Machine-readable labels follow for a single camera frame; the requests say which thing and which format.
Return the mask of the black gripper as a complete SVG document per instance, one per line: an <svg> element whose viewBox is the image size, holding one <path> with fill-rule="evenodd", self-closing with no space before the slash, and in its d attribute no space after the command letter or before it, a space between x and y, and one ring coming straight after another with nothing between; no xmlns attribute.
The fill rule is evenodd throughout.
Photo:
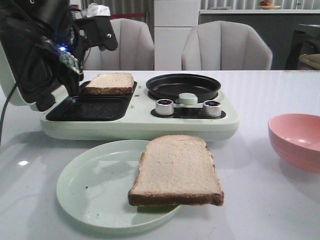
<svg viewBox="0 0 320 240"><path fill-rule="evenodd" d="M74 19L70 14L52 18L31 17L32 44L30 56L42 60L69 96L81 93L80 82L84 79L82 68L85 52L92 47L101 51L115 51L118 47L108 6L91 3L83 18Z"/></svg>

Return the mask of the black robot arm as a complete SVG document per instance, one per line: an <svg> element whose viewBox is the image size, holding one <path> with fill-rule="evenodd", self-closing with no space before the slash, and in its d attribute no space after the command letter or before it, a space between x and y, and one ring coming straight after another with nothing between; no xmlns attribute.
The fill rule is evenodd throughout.
<svg viewBox="0 0 320 240"><path fill-rule="evenodd" d="M0 86L13 105L46 110L61 86L78 95L86 52L117 46L107 13L78 10L68 0L0 3Z"/></svg>

